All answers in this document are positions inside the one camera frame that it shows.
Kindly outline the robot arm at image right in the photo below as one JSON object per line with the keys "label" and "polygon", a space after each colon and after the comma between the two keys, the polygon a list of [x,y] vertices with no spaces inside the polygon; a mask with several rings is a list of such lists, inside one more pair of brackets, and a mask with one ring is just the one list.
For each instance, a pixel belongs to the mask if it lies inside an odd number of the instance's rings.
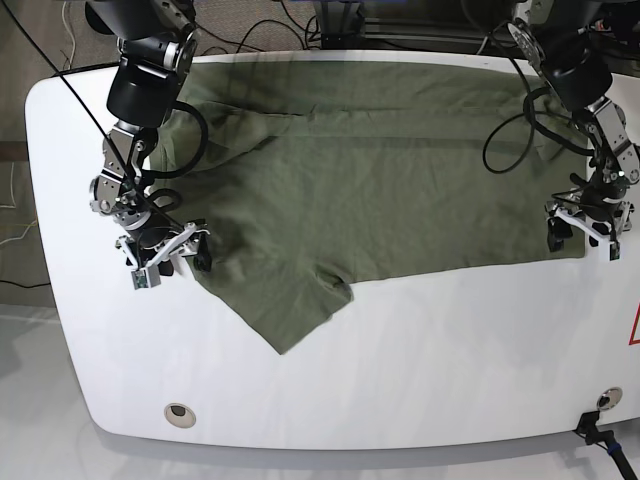
{"label": "robot arm at image right", "polygon": [[[621,107],[607,93],[613,75],[610,58],[639,59],[639,4],[636,1],[464,1],[467,19],[496,47],[496,33],[508,29],[544,86],[526,90],[522,118],[540,134],[589,160],[591,175],[574,174],[574,189],[548,202],[547,244],[563,249],[574,229],[582,230],[607,261],[621,256],[620,239],[630,230],[632,203],[627,191],[639,182],[639,147],[626,132]],[[535,103],[555,96],[568,122],[587,137],[583,148],[549,130]]]}

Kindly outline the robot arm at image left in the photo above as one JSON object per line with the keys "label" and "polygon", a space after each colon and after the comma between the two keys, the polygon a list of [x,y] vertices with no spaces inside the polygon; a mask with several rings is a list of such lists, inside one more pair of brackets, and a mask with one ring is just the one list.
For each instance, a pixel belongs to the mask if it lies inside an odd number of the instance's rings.
{"label": "robot arm at image left", "polygon": [[[116,247],[126,257],[137,289],[160,284],[174,272],[173,257],[192,257],[207,270],[211,257],[204,221],[180,223],[170,213],[182,203],[159,180],[191,172],[205,153],[209,129],[202,114],[178,95],[196,48],[197,25],[191,1],[92,1],[90,9],[117,39],[120,59],[107,98],[115,117],[103,142],[104,164],[90,187],[91,209],[124,231]],[[193,117],[200,131],[197,149],[185,165],[170,171],[147,169],[160,127],[174,112]]]}

